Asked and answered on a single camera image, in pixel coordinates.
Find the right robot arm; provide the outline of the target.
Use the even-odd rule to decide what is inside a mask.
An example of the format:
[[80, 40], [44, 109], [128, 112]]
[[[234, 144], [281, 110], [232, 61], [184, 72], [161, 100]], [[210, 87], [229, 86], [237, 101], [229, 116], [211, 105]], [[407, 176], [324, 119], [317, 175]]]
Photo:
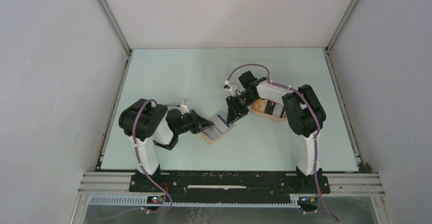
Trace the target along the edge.
[[266, 99], [283, 106], [290, 129], [304, 138], [301, 146], [301, 157], [297, 168], [302, 175], [296, 179], [297, 188], [310, 192], [317, 185], [318, 141], [326, 113], [310, 85], [298, 88], [273, 82], [268, 77], [256, 78], [250, 71], [239, 78], [244, 90], [225, 81], [224, 89], [231, 95], [226, 98], [228, 106], [227, 123], [232, 124], [249, 112], [249, 107], [258, 99]]

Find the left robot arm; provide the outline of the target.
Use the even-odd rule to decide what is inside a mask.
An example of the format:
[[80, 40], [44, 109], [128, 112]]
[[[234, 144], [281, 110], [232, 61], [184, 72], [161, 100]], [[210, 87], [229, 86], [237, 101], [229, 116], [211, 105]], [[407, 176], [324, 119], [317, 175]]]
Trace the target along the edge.
[[172, 150], [180, 135], [199, 134], [214, 125], [189, 109], [187, 103], [185, 99], [180, 105], [164, 105], [142, 98], [120, 115], [119, 126], [134, 146], [137, 170], [144, 174], [141, 185], [148, 191], [156, 191], [161, 185], [160, 176], [155, 174], [160, 164], [154, 147]]

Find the gold credit card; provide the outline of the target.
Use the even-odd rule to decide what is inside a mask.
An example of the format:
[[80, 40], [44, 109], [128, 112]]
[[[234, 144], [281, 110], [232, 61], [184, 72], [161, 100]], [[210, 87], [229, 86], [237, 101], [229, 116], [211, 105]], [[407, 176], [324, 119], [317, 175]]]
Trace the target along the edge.
[[264, 113], [267, 105], [267, 100], [257, 100], [252, 104], [252, 110], [258, 113]]

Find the black credit card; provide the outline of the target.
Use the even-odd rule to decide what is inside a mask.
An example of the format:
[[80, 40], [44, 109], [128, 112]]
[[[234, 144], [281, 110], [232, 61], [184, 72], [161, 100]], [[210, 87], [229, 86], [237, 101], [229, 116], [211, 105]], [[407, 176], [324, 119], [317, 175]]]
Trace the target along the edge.
[[264, 109], [264, 113], [267, 115], [274, 116], [274, 110], [275, 110], [275, 103], [272, 101], [268, 101]]

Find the white credit card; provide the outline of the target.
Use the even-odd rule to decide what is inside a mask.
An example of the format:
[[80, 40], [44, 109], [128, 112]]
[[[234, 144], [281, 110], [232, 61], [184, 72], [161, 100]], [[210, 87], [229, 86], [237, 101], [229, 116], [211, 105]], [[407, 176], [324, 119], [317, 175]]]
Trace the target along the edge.
[[272, 115], [277, 118], [282, 118], [282, 119], [286, 118], [286, 112], [284, 106], [279, 103], [275, 103]]

